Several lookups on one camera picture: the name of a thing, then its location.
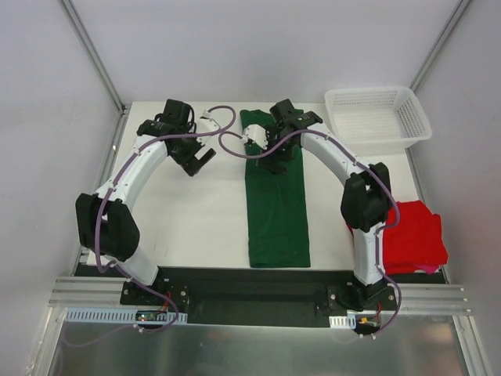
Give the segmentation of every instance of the white plastic basket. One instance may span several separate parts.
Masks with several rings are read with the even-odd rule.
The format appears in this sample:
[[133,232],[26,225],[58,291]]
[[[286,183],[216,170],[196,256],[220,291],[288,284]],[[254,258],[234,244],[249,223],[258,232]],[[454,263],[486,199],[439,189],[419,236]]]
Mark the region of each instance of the white plastic basket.
[[330,90],[326,107],[333,133],[360,155],[401,153],[431,137],[430,122],[409,88]]

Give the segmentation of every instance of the cable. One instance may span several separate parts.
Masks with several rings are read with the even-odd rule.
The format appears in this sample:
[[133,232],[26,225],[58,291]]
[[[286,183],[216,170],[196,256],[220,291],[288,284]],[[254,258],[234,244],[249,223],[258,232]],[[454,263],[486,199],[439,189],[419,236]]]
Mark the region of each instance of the cable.
[[380,275],[385,280],[387,280],[390,284],[392,284],[398,292],[398,301],[397,301],[397,307],[395,308],[395,312],[390,317],[390,319],[383,326],[381,326],[381,328],[378,330],[378,332],[380,332],[384,328],[386,328],[389,324],[391,324],[391,322],[393,322],[395,317],[398,315],[398,312],[400,312],[400,307],[402,306],[402,290],[400,289],[400,286],[398,286],[398,284],[392,278],[390,278],[380,267],[380,249],[379,249],[380,233],[384,230],[389,230],[389,229],[397,226],[400,223],[400,210],[398,209],[398,205],[397,205],[395,199],[393,198],[393,196],[391,195],[390,190],[384,185],[384,183],[381,181],[381,179],[379,179],[379,177],[369,167],[367,167],[363,163],[360,163],[359,161],[357,161],[356,157],[351,155],[351,153],[343,145],[341,145],[341,143],[339,141],[337,141],[336,139],[334,139],[331,136],[328,136],[325,133],[314,131],[311,129],[302,129],[302,130],[294,131],[294,132],[288,134],[287,136],[285,136],[283,139],[281,139],[270,150],[267,150],[264,153],[258,154],[258,155],[239,154],[239,153],[236,153],[236,152],[228,149],[222,143],[222,137],[224,135],[231,135],[231,136],[238,137],[240,139],[243,138],[241,135],[238,135],[235,132],[225,132],[225,131],[221,132],[219,134],[218,141],[219,141],[219,145],[221,146],[221,148],[225,152],[233,155],[234,157],[243,158],[243,159],[259,159],[259,158],[267,157],[268,155],[272,154],[275,150],[277,150],[279,147],[281,147],[288,139],[290,139],[294,136],[300,135],[301,133],[311,133],[313,135],[320,136],[323,139],[327,139],[331,143],[333,143],[354,165],[361,168],[363,171],[367,172],[376,181],[376,183],[381,187],[381,189],[387,195],[388,199],[391,202],[391,205],[393,206],[393,209],[395,210],[395,214],[396,214],[395,222],[393,222],[392,224],[384,225],[384,226],[378,228],[374,233],[374,236],[376,238],[376,268],[377,268],[377,271],[380,273]]

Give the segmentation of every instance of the red cloth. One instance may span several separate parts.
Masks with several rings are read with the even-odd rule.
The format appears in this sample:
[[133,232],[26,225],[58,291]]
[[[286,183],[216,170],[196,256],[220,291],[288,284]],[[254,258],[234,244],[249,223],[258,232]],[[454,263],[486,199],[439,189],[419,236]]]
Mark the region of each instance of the red cloth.
[[[447,263],[442,242],[440,215],[432,214],[421,201],[398,202],[400,223],[383,234],[383,263],[387,274],[433,272]],[[395,210],[386,223],[395,221]]]

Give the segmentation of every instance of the white tabletop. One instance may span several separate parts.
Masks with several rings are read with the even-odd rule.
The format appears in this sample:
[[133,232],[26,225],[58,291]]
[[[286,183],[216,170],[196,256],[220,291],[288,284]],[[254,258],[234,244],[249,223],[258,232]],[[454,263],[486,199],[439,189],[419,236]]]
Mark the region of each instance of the white tabletop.
[[[191,102],[198,118],[204,109],[223,104]],[[224,103],[241,110],[264,110],[274,103]],[[146,119],[162,112],[165,102],[134,102],[118,149],[115,168],[132,147],[136,130]],[[324,104],[295,103],[296,108],[315,111],[328,125]],[[219,124],[231,114],[217,110]],[[240,117],[232,127],[242,132]],[[228,136],[225,144],[244,153],[243,144]],[[189,177],[171,158],[163,162],[144,186],[132,214],[141,232],[140,244],[160,266],[249,268],[245,160],[224,152],[212,137],[205,150],[217,155]],[[320,161],[303,151],[306,208],[310,239],[311,269],[353,269],[353,242],[341,217],[343,187]],[[368,157],[385,163],[397,201],[417,200],[416,187],[404,153]],[[91,253],[89,265],[96,259]]]

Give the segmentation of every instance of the cable clip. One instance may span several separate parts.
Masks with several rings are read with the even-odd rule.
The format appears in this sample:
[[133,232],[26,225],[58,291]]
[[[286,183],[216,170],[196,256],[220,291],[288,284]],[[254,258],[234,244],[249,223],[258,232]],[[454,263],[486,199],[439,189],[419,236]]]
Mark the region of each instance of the cable clip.
[[212,120],[212,113],[208,109],[206,109],[202,113],[202,118],[206,118],[206,119]]

